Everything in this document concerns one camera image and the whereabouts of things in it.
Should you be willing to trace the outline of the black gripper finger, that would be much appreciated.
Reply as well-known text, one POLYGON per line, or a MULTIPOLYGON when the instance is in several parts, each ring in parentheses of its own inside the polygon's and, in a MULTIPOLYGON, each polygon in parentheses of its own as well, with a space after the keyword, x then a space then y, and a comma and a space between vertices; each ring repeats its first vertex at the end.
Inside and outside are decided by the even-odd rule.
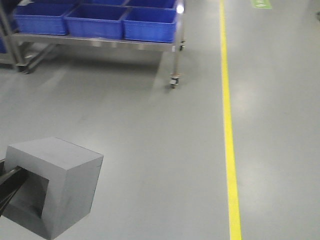
POLYGON ((13 196, 28 179, 28 171, 19 166, 0 177, 0 215, 2 216, 13 196))

